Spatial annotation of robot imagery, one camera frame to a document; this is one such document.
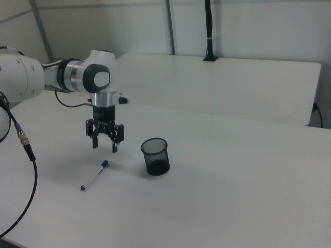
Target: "black cable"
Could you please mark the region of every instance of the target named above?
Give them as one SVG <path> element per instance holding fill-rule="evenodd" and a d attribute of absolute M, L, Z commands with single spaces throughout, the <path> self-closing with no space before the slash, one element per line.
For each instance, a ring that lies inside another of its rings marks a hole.
<path fill-rule="evenodd" d="M 0 91 L 0 95 L 2 96 L 2 98 L 4 98 L 7 102 L 8 99 L 7 97 L 5 96 L 5 94 L 3 94 L 1 91 Z M 0 97 L 0 106 L 7 112 L 7 114 L 9 115 L 9 118 L 12 119 L 12 121 L 14 122 L 14 124 L 17 123 L 15 117 L 12 115 L 10 109 L 9 109 L 9 105 Z"/>
<path fill-rule="evenodd" d="M 11 47 L 8 47 L 8 46 L 0 46 L 0 49 L 10 49 L 10 50 L 14 50 L 16 52 L 18 52 L 19 54 L 21 54 L 22 56 L 25 56 L 20 50 L 16 49 L 16 48 L 11 48 Z"/>
<path fill-rule="evenodd" d="M 212 32 L 213 32 L 213 16 L 212 16 L 212 14 L 210 14 L 210 22 L 211 22 L 211 24 L 210 24 L 210 28 L 211 28 L 211 30 L 212 30 Z M 206 49 L 206 57 L 207 57 L 207 55 L 208 55 L 208 46 L 207 46 L 207 49 Z"/>
<path fill-rule="evenodd" d="M 47 65 L 47 66 L 43 66 L 43 68 L 48 68 L 48 67 L 52 67 L 52 66 L 58 66 L 61 62 L 59 63 L 55 63 L 55 64 L 51 64 L 51 65 Z"/>
<path fill-rule="evenodd" d="M 316 109 L 318 110 L 319 114 L 320 114 L 320 120 L 321 120 L 321 128 L 323 128 L 323 120 L 322 120 L 322 114 L 321 114 L 321 110 L 319 108 L 319 106 L 316 106 Z"/>
<path fill-rule="evenodd" d="M 19 221 L 23 218 L 23 216 L 25 215 L 25 213 L 27 212 L 32 200 L 33 200 L 33 197 L 35 196 L 35 192 L 36 192 L 36 187 L 37 187 L 37 181 L 38 181 L 38 171 L 37 171 L 37 165 L 36 165 L 36 161 L 32 161 L 33 163 L 33 168 L 35 170 L 35 182 L 33 184 L 33 189 L 32 189 L 32 193 L 31 193 L 31 196 L 30 196 L 30 199 L 26 205 L 26 207 L 24 208 L 22 214 L 19 216 L 19 218 L 15 221 L 14 224 L 12 224 L 11 227 L 9 227 L 4 233 L 0 234 L 0 239 L 6 235 L 7 233 L 9 233 L 18 223 Z"/>
<path fill-rule="evenodd" d="M 32 151 L 32 148 L 31 148 L 31 145 L 24 133 L 24 131 L 21 129 L 20 127 L 20 124 L 17 123 L 16 119 L 14 118 L 14 116 L 12 115 L 10 109 L 9 109 L 9 101 L 7 99 L 7 97 L 5 96 L 5 94 L 3 94 L 1 91 L 0 91 L 0 94 L 1 94 L 1 97 L 0 97 L 0 106 L 7 112 L 8 116 L 13 120 L 13 122 L 15 123 L 15 128 L 18 132 L 18 136 L 19 136 L 19 139 L 21 140 L 21 143 L 24 147 L 24 150 L 26 151 L 30 161 L 33 163 L 33 167 L 34 167 L 34 171 L 35 171 L 35 182 L 34 182 L 34 185 L 33 185 L 33 189 L 32 189 L 32 193 L 31 193 L 31 196 L 30 196 L 30 199 L 26 205 L 26 207 L 24 208 L 23 212 L 21 213 L 21 215 L 18 217 L 18 219 L 14 222 L 14 224 L 12 224 L 11 227 L 9 227 L 4 233 L 0 234 L 0 239 L 6 235 L 7 233 L 9 233 L 18 223 L 19 221 L 23 218 L 23 216 L 25 215 L 25 213 L 27 212 L 32 200 L 33 200 L 33 197 L 35 195 L 35 192 L 36 192 L 36 187 L 37 187 L 37 181 L 38 181 L 38 171 L 37 171 L 37 165 L 36 165 L 36 157 L 34 156 L 33 154 L 33 151 Z"/>
<path fill-rule="evenodd" d="M 78 104 L 78 105 L 66 105 L 66 104 L 64 104 L 64 103 L 58 98 L 58 96 L 57 96 L 57 90 L 55 90 L 55 96 L 56 96 L 58 102 L 59 102 L 60 104 L 62 104 L 63 106 L 65 106 L 65 107 L 93 106 L 92 104 L 89 104 L 89 103 L 82 103 L 82 104 Z"/>

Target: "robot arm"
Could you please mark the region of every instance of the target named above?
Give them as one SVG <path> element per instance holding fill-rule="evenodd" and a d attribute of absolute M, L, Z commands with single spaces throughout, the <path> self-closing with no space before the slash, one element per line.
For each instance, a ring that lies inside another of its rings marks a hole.
<path fill-rule="evenodd" d="M 113 152 L 117 151 L 117 145 L 124 140 L 124 128 L 115 125 L 115 104 L 128 103 L 128 99 L 117 94 L 114 54 L 92 50 L 85 60 L 63 59 L 47 65 L 26 56 L 0 55 L 0 91 L 9 102 L 35 97 L 45 85 L 65 92 L 90 93 L 93 119 L 86 121 L 86 135 L 96 148 L 98 134 L 107 134 L 113 142 Z M 8 129 L 8 116 L 0 108 L 0 141 Z"/>

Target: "black pole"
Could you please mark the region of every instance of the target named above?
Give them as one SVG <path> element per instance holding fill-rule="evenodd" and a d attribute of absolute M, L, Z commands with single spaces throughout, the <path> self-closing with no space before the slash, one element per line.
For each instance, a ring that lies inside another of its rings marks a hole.
<path fill-rule="evenodd" d="M 205 0 L 206 7 L 206 26 L 207 26 L 207 55 L 204 61 L 215 61 L 218 57 L 213 54 L 213 18 L 210 9 L 210 0 Z"/>

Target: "pen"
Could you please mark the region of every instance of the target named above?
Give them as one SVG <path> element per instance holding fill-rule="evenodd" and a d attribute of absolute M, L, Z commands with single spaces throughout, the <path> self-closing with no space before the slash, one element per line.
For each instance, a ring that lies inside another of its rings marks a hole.
<path fill-rule="evenodd" d="M 92 177 L 90 177 L 90 179 L 81 186 L 81 190 L 84 191 L 89 185 L 90 183 L 102 172 L 102 170 L 108 165 L 108 161 L 105 160 L 103 161 L 103 163 L 98 167 L 98 169 L 95 171 L 95 173 L 93 174 Z"/>

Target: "black mesh pen holder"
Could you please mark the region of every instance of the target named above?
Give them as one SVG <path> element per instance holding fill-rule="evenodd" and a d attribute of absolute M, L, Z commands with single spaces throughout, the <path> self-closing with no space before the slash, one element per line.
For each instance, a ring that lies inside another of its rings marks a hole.
<path fill-rule="evenodd" d="M 141 145 L 150 175 L 160 176 L 170 169 L 167 147 L 168 143 L 162 138 L 150 138 Z"/>

